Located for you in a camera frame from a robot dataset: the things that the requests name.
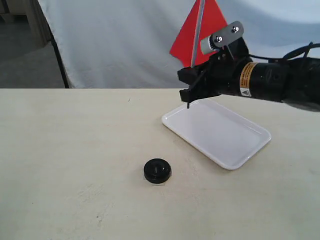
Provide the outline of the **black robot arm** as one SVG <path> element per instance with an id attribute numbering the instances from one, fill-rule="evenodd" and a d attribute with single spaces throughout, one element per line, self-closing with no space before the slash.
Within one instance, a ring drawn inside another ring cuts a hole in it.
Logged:
<path id="1" fill-rule="evenodd" d="M 263 57 L 254 62 L 243 38 L 222 47 L 209 60 L 177 72 L 179 81 L 188 85 L 180 90 L 187 104 L 220 95 L 285 103 L 292 107 L 320 110 L 320 60 L 309 57 L 319 48 L 310 42 L 282 58 Z"/>

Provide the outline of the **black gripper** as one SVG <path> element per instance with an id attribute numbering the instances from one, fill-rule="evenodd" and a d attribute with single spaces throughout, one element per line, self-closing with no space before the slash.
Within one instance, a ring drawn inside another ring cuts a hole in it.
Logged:
<path id="1" fill-rule="evenodd" d="M 249 57 L 249 49 L 242 37 L 221 44 L 222 37 L 206 37 L 200 41 L 201 52 L 213 53 L 209 57 L 208 76 L 213 79 L 212 87 L 219 94 L 229 94 L 241 97 L 250 97 L 250 75 L 253 70 L 253 61 Z M 212 90 L 203 81 L 207 67 L 197 65 L 185 67 L 177 71 L 178 80 L 185 84 L 192 84 L 188 89 L 179 91 L 180 99 L 184 103 L 206 99 L 213 95 Z"/>

